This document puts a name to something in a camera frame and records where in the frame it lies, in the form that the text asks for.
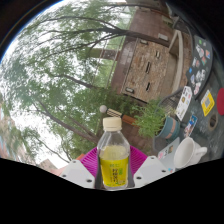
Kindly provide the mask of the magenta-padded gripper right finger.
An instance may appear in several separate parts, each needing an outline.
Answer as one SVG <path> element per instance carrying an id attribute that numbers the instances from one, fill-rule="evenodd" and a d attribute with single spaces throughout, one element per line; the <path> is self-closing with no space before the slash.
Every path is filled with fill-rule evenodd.
<path id="1" fill-rule="evenodd" d="M 146 156 L 131 146 L 128 174 L 128 187 L 140 188 L 169 175 L 169 171 L 156 156 Z"/>

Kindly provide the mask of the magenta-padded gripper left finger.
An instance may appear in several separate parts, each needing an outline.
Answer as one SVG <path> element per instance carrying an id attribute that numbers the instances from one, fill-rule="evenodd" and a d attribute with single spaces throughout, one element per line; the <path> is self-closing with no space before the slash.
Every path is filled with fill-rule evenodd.
<path id="1" fill-rule="evenodd" d="M 93 189 L 98 172 L 97 149 L 93 148 L 81 159 L 72 160 L 60 176 L 83 188 Z"/>

